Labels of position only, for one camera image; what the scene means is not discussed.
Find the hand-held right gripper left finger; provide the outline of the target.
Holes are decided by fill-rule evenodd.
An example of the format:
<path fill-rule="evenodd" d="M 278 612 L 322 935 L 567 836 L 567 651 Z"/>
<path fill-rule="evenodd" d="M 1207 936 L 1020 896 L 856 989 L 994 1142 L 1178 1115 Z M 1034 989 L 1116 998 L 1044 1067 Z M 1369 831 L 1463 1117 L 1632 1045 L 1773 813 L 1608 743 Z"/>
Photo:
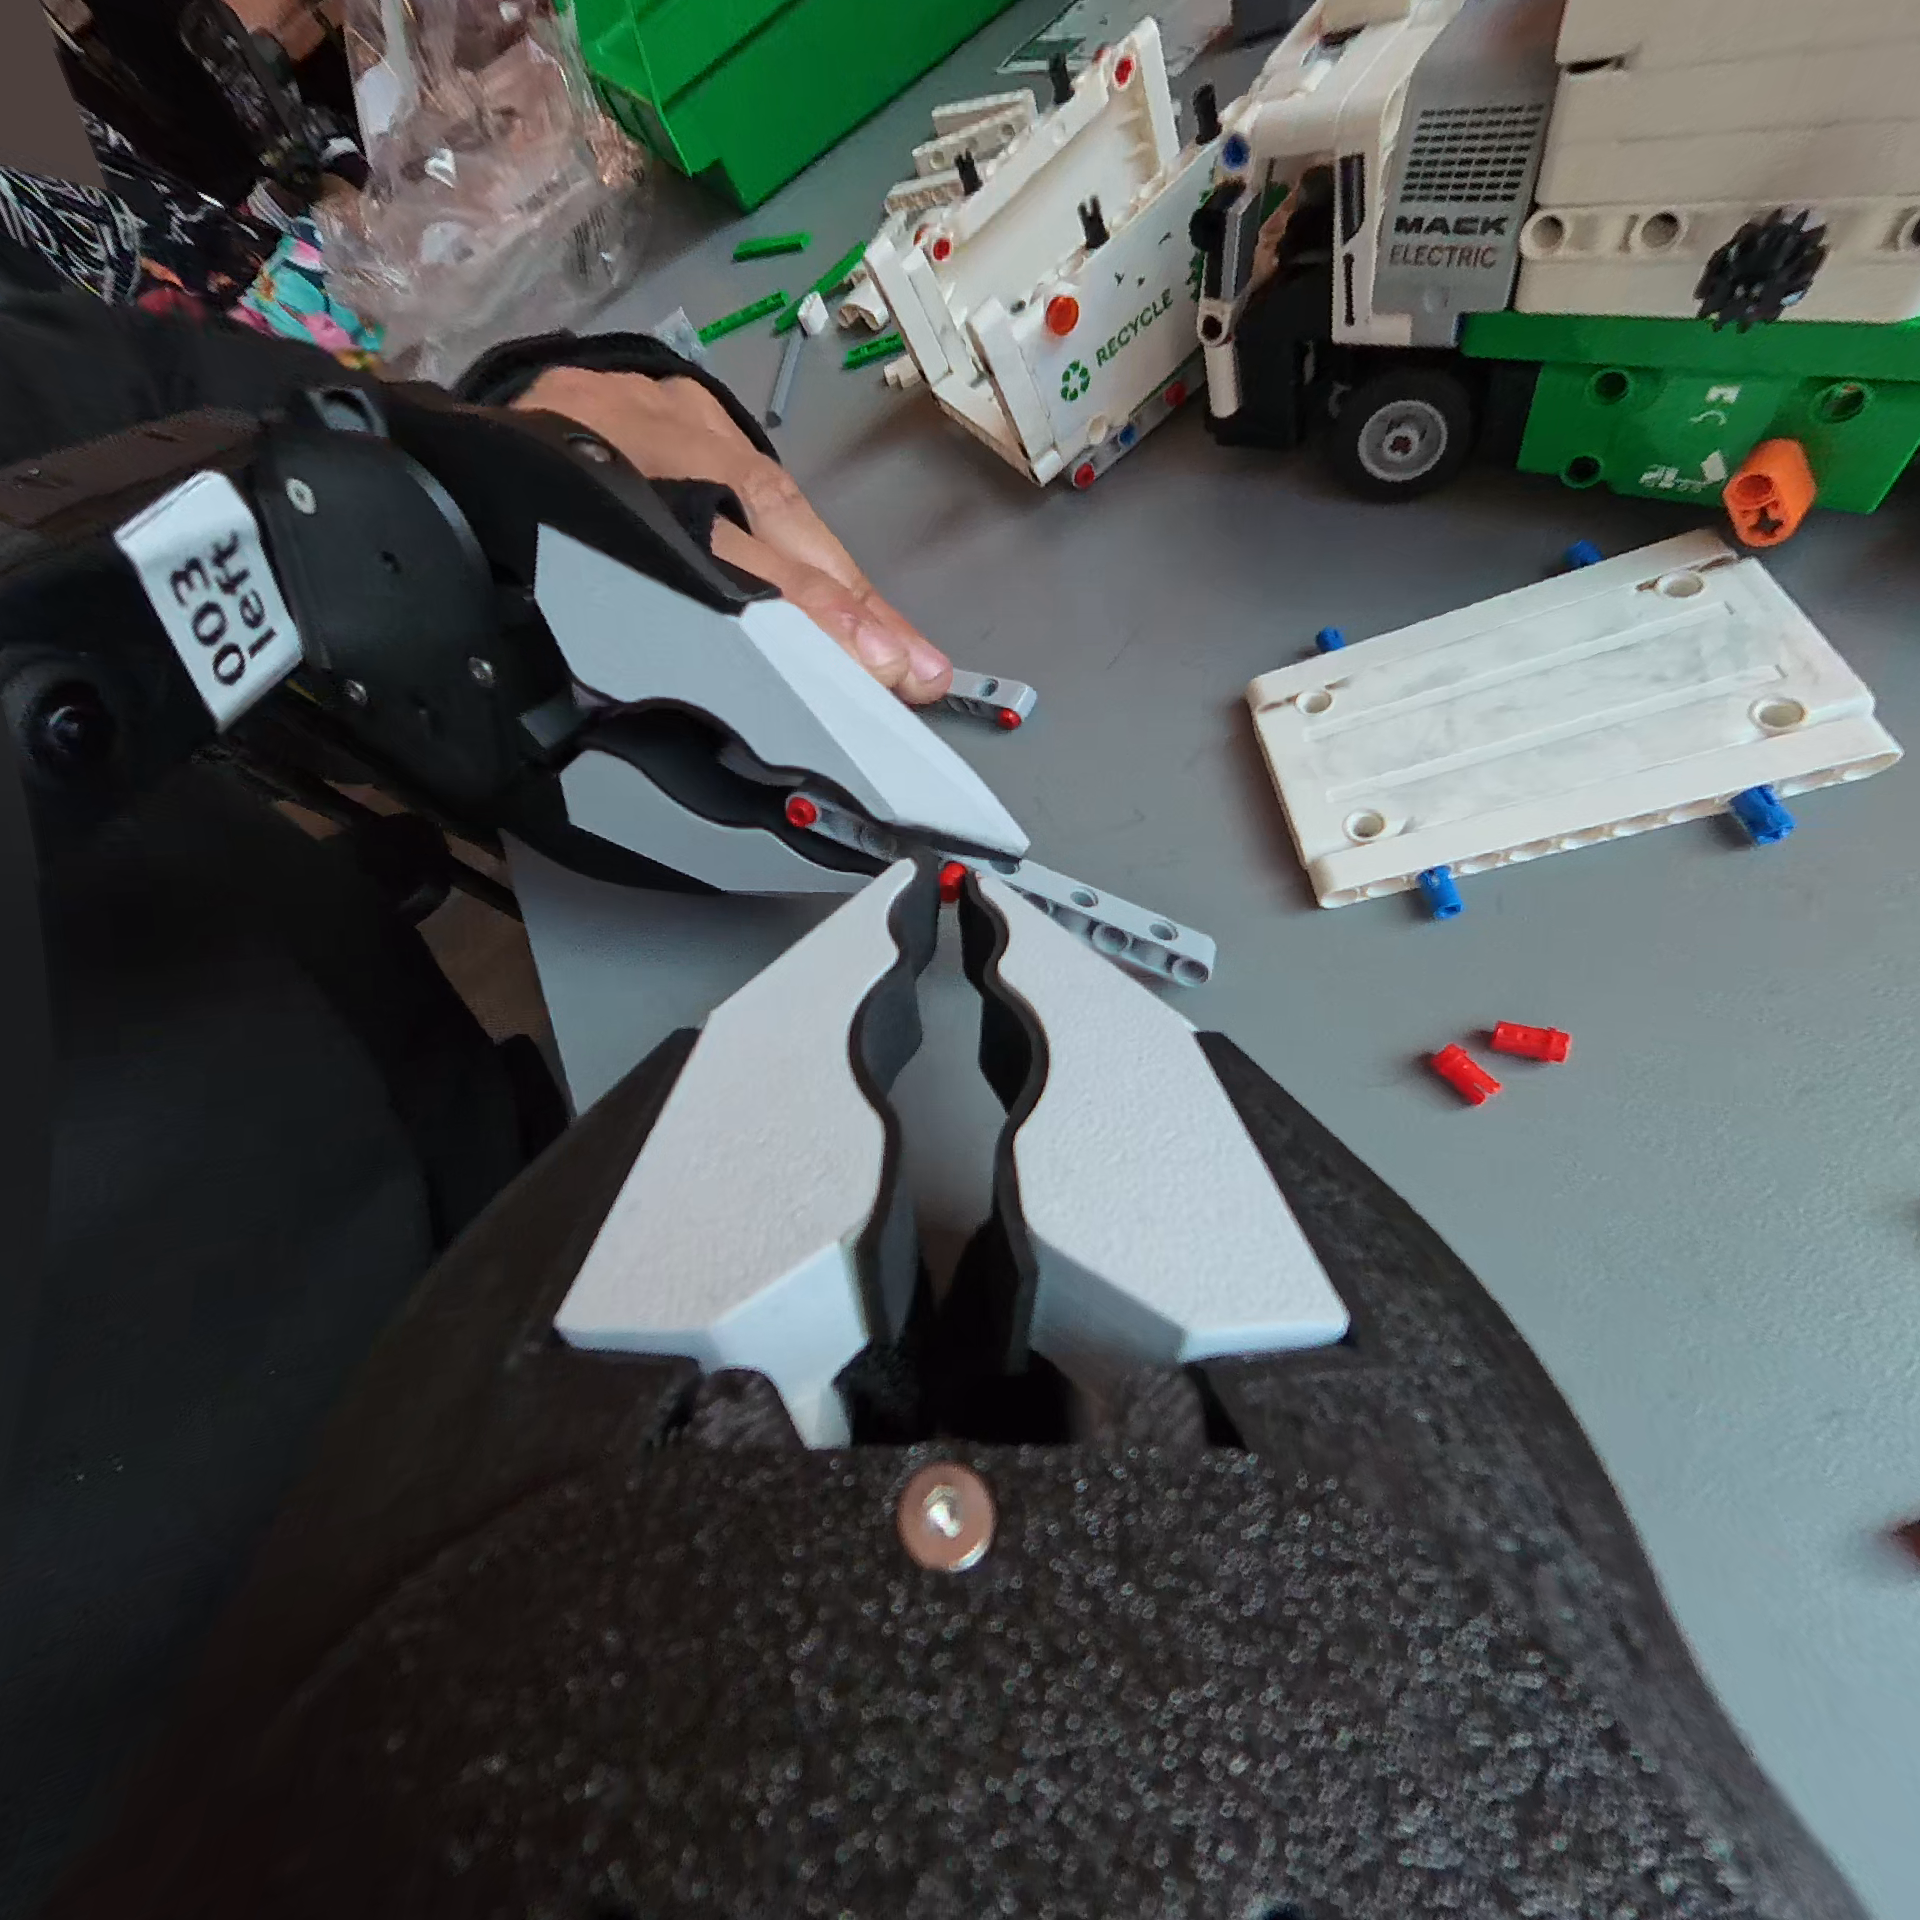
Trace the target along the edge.
<path fill-rule="evenodd" d="M 922 966 L 904 856 L 708 1015 L 558 1308 L 567 1346 L 753 1372 L 806 1447 L 849 1440 L 844 1374 L 920 1292 L 892 1091 Z"/>

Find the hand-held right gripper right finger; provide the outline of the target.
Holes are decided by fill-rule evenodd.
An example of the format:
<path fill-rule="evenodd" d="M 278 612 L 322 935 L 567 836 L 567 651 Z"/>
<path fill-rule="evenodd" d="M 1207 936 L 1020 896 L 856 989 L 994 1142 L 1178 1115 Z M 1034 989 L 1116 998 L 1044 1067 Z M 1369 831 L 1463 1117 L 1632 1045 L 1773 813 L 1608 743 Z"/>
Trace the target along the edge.
<path fill-rule="evenodd" d="M 998 876 L 967 880 L 960 927 L 1000 1104 L 994 1355 L 1129 1374 L 1338 1342 L 1349 1308 L 1208 1035 Z"/>

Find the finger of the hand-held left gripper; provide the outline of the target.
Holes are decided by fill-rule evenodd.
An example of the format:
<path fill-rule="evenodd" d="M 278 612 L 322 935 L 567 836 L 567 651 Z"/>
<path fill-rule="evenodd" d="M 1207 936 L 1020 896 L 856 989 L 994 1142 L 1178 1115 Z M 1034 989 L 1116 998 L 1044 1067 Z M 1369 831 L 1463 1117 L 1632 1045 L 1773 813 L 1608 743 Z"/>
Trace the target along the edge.
<path fill-rule="evenodd" d="M 817 767 L 804 746 L 717 719 L 585 719 L 560 767 L 567 822 L 721 896 L 856 893 L 914 859 L 861 855 L 785 822 L 783 799 L 801 787 L 858 812 L 833 758 Z"/>
<path fill-rule="evenodd" d="M 695 714 L 765 767 L 817 776 L 934 847 L 1026 855 L 974 766 L 781 597 L 721 612 L 541 525 L 535 603 L 577 687 L 617 710 Z"/>

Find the long grey lego beam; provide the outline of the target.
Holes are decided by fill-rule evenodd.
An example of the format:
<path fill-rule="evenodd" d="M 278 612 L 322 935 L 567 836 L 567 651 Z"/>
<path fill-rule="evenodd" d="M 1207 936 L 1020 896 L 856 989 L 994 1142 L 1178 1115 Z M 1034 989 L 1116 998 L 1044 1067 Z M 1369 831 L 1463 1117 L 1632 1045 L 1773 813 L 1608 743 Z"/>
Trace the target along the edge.
<path fill-rule="evenodd" d="M 960 859 L 970 872 L 998 876 L 1020 898 L 1057 920 L 1071 936 L 1140 976 L 1162 978 L 1182 988 L 1199 988 L 1212 981 L 1215 968 L 1212 936 L 1165 918 L 1160 912 L 1046 869 L 1029 855 L 976 855 L 942 847 L 922 835 L 872 822 L 864 813 L 826 799 L 821 790 L 801 787 L 798 792 L 813 798 L 822 813 L 810 829 L 799 831 L 879 859 L 896 859 L 908 853 L 925 853 L 940 866 Z"/>

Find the white lego container assembly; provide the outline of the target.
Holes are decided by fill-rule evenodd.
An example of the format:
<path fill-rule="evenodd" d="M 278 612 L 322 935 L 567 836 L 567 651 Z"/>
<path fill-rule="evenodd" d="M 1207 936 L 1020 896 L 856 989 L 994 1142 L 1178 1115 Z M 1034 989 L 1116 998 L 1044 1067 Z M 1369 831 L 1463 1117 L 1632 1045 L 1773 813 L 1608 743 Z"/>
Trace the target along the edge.
<path fill-rule="evenodd" d="M 1225 135 L 1150 14 L 1021 56 L 1029 85 L 933 112 L 833 315 L 1029 482 L 1088 490 L 1204 388 L 1188 223 Z"/>

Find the white lego panel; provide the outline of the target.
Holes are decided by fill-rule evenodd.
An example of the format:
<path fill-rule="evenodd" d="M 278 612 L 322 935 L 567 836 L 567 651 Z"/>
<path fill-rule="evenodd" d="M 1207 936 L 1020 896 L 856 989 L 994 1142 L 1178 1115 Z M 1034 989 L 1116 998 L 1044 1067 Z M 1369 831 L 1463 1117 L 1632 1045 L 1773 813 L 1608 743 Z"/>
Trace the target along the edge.
<path fill-rule="evenodd" d="M 1678 534 L 1245 690 L 1322 907 L 1874 776 L 1901 746 L 1767 566 Z"/>

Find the white green lego truck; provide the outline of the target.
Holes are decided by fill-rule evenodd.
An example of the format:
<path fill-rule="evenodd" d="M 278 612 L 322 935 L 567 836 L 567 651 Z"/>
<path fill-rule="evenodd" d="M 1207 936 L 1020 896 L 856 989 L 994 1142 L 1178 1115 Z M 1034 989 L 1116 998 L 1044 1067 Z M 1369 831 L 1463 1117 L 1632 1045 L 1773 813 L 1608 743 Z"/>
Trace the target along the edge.
<path fill-rule="evenodd" d="M 1310 5 L 1207 119 L 1215 442 L 1482 460 L 1745 547 L 1918 446 L 1918 6 Z"/>

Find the person's left hand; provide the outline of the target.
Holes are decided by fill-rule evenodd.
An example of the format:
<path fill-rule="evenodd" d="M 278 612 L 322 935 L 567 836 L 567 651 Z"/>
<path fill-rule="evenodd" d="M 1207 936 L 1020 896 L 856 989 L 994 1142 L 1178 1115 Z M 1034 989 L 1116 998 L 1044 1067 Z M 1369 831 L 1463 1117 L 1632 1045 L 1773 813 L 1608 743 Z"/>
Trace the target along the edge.
<path fill-rule="evenodd" d="M 777 587 L 904 703 L 929 707 L 951 690 L 951 661 L 879 597 L 792 475 L 696 379 L 550 367 L 513 405 L 586 427 L 656 482 L 729 490 L 742 519 L 716 520 L 716 557 Z"/>

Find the floral printed fabric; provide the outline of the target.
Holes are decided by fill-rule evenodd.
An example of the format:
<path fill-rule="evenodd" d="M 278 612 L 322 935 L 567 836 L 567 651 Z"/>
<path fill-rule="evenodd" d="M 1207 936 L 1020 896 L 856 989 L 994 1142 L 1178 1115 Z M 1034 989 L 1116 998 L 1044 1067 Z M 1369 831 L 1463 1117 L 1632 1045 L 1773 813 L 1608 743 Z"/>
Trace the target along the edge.
<path fill-rule="evenodd" d="M 381 327 L 329 291 L 320 228 L 233 210 L 137 156 L 103 184 L 2 168 L 5 286 L 84 292 L 164 318 L 225 320 L 322 348 L 350 367 L 381 357 Z"/>

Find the clear plastic bag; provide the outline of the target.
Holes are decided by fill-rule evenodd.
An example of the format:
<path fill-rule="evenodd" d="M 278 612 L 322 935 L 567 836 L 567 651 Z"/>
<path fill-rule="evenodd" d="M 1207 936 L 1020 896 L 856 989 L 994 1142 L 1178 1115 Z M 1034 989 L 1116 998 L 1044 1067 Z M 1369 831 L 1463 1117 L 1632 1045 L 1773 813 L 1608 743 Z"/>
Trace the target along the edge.
<path fill-rule="evenodd" d="M 582 325 L 634 271 L 644 156 L 602 110 L 569 5 L 338 5 L 367 179 L 320 206 L 326 291 L 377 365 L 452 381 Z"/>

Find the green plastic bin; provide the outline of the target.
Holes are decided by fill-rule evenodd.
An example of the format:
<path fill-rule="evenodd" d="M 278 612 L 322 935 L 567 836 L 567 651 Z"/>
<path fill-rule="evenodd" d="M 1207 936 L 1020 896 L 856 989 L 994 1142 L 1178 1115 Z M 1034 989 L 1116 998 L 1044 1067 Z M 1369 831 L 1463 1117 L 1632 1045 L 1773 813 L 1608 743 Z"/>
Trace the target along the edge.
<path fill-rule="evenodd" d="M 602 108 L 647 152 L 751 210 L 1004 2 L 570 2 Z"/>

